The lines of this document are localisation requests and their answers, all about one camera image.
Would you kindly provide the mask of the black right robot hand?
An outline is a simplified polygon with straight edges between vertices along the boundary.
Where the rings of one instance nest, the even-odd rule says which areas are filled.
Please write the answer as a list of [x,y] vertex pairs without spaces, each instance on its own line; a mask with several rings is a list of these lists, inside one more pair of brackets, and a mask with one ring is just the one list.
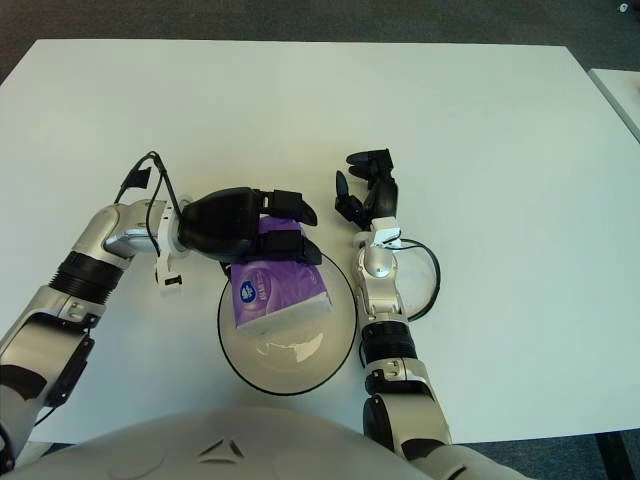
[[399,188],[388,149],[356,152],[346,157],[349,173],[367,183],[367,196],[361,201],[349,191],[345,175],[335,175],[335,210],[362,231],[369,231],[374,219],[397,215]]

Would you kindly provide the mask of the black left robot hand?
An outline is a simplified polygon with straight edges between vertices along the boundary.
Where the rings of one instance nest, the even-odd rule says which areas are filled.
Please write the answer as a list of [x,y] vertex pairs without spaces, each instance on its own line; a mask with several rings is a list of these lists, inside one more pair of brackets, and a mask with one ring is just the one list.
[[181,211],[178,240],[182,246],[222,263],[322,263],[319,247],[297,229],[261,233],[263,216],[317,224],[316,213],[298,192],[236,187],[187,204]]

